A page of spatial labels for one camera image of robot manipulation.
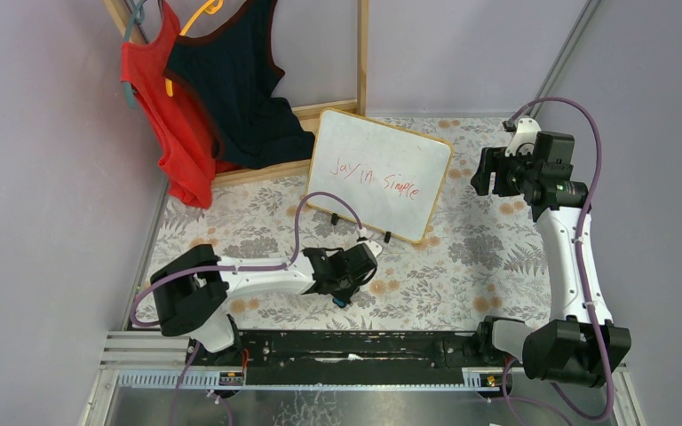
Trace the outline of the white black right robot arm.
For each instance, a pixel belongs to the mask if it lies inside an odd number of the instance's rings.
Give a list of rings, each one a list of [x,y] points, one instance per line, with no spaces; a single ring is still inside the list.
[[[602,296],[589,242],[591,216],[583,212],[589,189],[572,179],[575,140],[541,131],[535,141],[487,147],[471,179],[479,196],[521,196],[543,241],[551,283],[549,322],[487,316],[474,352],[484,359],[513,356],[528,378],[599,388],[631,348],[630,330],[615,326]]]

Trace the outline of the blue black eraser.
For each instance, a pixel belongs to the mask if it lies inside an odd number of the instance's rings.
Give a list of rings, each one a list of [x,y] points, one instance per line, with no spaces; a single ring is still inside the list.
[[[348,306],[348,302],[335,296],[332,298],[332,302],[340,309],[344,309]]]

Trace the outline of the yellow framed whiteboard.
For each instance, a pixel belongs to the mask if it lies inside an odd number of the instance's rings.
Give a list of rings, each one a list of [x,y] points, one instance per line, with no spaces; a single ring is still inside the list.
[[[418,243],[453,155],[443,139],[327,108],[308,172],[308,205]]]

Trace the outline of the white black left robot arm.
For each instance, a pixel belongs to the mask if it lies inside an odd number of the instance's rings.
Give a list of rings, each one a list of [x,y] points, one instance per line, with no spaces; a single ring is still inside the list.
[[[346,307],[377,270],[380,244],[359,240],[350,248],[305,248],[297,258],[217,256],[201,244],[151,278],[157,319],[166,337],[185,335],[215,353],[232,347],[237,328],[226,307],[236,298],[284,293],[328,295]]]

